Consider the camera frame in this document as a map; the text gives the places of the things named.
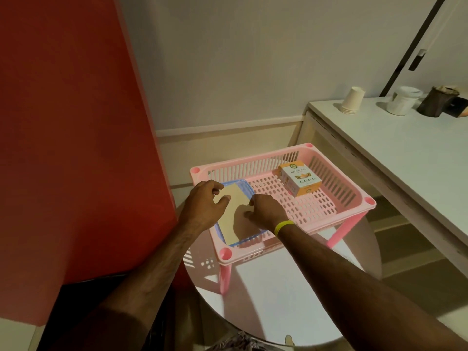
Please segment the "person's right forearm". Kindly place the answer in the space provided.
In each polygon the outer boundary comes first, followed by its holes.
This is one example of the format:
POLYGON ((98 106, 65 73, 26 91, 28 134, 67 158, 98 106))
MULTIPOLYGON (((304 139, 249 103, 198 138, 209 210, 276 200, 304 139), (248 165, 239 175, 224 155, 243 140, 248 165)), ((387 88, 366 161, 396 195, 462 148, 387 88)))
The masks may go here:
POLYGON ((468 351, 436 318, 296 225, 278 239, 355 351, 468 351))

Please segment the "patterned cloth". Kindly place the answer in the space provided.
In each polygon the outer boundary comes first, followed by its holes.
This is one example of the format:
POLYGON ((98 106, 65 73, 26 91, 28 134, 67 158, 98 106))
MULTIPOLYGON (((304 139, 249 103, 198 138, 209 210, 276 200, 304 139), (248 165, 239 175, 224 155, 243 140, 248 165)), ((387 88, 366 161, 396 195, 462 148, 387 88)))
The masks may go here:
POLYGON ((262 342, 241 331, 230 338, 221 340, 205 351, 284 351, 281 348, 262 342))

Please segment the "person's left forearm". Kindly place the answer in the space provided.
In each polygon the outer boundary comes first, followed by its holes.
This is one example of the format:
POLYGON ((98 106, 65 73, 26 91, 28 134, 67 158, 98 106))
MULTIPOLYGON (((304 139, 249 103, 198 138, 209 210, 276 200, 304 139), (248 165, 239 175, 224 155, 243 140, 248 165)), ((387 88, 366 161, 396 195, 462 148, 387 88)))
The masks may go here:
POLYGON ((200 222, 178 223, 141 266, 48 351, 141 351, 184 254, 205 230, 200 222))

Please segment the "yellow wristband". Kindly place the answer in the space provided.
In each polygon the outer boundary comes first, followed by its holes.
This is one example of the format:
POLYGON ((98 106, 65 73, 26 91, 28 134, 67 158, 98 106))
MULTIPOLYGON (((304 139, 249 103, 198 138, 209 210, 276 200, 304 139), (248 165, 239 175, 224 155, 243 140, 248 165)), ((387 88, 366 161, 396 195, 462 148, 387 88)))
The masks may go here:
POLYGON ((273 234, 278 237, 279 232, 281 231, 282 228, 288 225, 296 225, 294 221, 292 220, 284 220, 276 224, 275 229, 273 231, 273 234))

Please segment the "pink plastic basket rack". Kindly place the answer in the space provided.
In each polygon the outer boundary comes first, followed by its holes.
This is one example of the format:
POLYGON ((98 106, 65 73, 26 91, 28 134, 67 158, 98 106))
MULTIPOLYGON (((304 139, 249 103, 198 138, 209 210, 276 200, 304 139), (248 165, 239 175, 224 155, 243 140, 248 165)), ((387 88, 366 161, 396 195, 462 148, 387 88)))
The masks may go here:
MULTIPOLYGON (((271 195, 280 202, 289 219, 308 234, 336 227, 336 231, 327 240, 329 248, 333 248, 342 240, 355 224, 376 206, 375 200, 370 195, 310 143, 194 166, 190 169, 190 176, 194 185, 209 180, 222 184, 234 180, 246 180, 253 188, 254 194, 271 195), (293 197, 280 182, 277 169, 281 164, 297 160, 302 161, 319 176, 322 185, 313 193, 293 197)), ((223 243, 215 235, 214 226, 209 229, 220 265, 219 282, 222 295, 229 289, 232 264, 246 262, 282 247, 276 236, 266 231, 271 234, 266 242, 256 244, 254 249, 241 252, 223 243)))

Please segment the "dark brown pot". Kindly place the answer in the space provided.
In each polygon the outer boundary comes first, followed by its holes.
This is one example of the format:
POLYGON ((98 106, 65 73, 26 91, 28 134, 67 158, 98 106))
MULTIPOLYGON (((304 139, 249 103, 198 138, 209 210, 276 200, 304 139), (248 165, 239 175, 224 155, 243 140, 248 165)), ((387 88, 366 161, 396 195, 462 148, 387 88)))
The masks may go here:
POLYGON ((447 86, 432 87, 416 111, 426 117, 437 118, 459 94, 460 92, 456 88, 447 86))

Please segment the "person's right hand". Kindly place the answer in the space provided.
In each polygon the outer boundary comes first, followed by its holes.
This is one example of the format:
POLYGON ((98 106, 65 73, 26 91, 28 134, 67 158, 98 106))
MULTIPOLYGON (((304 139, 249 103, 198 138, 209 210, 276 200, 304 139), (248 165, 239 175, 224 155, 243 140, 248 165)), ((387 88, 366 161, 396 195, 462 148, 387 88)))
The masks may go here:
POLYGON ((252 208, 250 211, 256 211, 257 220, 250 220, 261 230, 268 230, 273 233, 276 224, 281 221, 289 220, 284 207, 271 195, 254 194, 249 202, 252 208))

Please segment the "orange and white box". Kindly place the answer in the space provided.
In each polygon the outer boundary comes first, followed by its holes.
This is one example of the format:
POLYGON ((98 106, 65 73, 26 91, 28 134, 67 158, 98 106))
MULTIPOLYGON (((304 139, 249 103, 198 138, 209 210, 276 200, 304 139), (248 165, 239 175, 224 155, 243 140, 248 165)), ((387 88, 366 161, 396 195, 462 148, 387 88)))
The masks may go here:
POLYGON ((280 182, 293 197, 313 193, 322 185, 319 176, 299 160, 279 165, 277 173, 280 182))

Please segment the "stack of white paper cups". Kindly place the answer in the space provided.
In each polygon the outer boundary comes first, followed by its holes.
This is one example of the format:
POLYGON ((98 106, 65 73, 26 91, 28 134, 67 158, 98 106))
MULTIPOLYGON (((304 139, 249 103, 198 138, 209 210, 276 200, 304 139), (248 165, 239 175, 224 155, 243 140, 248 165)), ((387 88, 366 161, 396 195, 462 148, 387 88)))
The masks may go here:
POLYGON ((339 105, 339 110, 342 113, 354 115, 359 110, 365 93, 366 91, 361 87, 352 87, 339 105))

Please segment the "white lidded cup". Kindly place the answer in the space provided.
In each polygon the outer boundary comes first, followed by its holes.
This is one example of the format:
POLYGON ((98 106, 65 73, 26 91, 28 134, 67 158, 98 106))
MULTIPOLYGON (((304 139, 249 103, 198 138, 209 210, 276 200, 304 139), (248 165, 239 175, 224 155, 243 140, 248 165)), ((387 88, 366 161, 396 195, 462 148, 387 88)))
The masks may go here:
POLYGON ((395 116, 405 116, 422 95, 423 91, 418 88, 400 86, 394 91, 385 110, 395 116))

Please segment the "black door frame strip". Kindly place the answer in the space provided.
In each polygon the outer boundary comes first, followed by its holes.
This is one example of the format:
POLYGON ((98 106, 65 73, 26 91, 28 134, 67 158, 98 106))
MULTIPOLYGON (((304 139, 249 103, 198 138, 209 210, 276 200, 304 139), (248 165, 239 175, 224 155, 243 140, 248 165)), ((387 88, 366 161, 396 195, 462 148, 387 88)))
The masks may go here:
POLYGON ((424 34, 426 33, 427 29, 431 25, 432 21, 436 17, 437 13, 439 12, 440 8, 442 7, 445 1, 446 0, 436 0, 427 17, 425 18, 424 22, 422 23, 421 27, 419 28, 418 32, 416 33, 415 37, 413 38, 412 42, 410 43, 409 47, 407 48, 406 52, 404 53, 403 57, 401 58, 400 62, 396 66, 393 74, 389 78, 389 81, 383 87, 383 90, 381 91, 379 97, 384 97, 388 94, 392 85, 400 75, 401 71, 404 69, 406 63, 410 59, 414 50, 417 48, 419 42, 423 38, 424 34))

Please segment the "beige box with blue edge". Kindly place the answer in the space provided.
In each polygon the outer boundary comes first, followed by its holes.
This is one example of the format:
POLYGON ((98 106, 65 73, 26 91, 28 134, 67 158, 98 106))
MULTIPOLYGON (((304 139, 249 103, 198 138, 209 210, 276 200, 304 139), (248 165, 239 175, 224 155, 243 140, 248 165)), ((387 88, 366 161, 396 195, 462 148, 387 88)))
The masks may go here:
POLYGON ((224 183, 224 188, 214 196, 214 202, 219 202, 225 195, 231 197, 231 202, 214 226, 215 235, 228 247, 241 252, 254 249, 256 244, 266 242, 271 234, 256 227, 245 215, 246 212, 253 211, 253 206, 250 206, 249 202, 254 190, 249 183, 244 179, 224 183))

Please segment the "person's left hand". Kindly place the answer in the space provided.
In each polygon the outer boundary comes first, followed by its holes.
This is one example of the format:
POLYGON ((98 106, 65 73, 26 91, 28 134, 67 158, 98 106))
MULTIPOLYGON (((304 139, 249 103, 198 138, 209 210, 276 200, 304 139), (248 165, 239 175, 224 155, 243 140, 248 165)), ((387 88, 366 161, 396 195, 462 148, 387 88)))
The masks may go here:
POLYGON ((178 227, 192 234, 200 234, 213 227, 224 214, 217 213, 215 209, 215 203, 221 197, 220 192, 223 188, 222 183, 214 180, 196 184, 184 202, 178 227))

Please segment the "white desk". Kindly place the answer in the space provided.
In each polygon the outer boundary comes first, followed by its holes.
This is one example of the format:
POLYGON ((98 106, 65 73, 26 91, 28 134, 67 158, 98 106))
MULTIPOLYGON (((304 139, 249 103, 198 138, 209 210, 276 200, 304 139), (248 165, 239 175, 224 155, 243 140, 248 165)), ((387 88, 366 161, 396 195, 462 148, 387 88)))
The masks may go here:
POLYGON ((312 101, 304 120, 468 278, 468 122, 365 98, 354 115, 341 100, 312 101))

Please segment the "round white table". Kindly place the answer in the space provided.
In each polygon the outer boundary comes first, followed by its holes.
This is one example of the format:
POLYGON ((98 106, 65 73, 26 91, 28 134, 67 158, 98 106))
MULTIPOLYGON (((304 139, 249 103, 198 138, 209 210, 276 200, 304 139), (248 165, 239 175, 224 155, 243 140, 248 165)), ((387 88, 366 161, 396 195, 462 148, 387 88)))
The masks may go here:
POLYGON ((284 247, 232 264, 224 295, 208 231, 187 250, 183 263, 202 304, 222 322, 279 345, 285 345, 287 336, 296 347, 314 347, 342 338, 284 247))

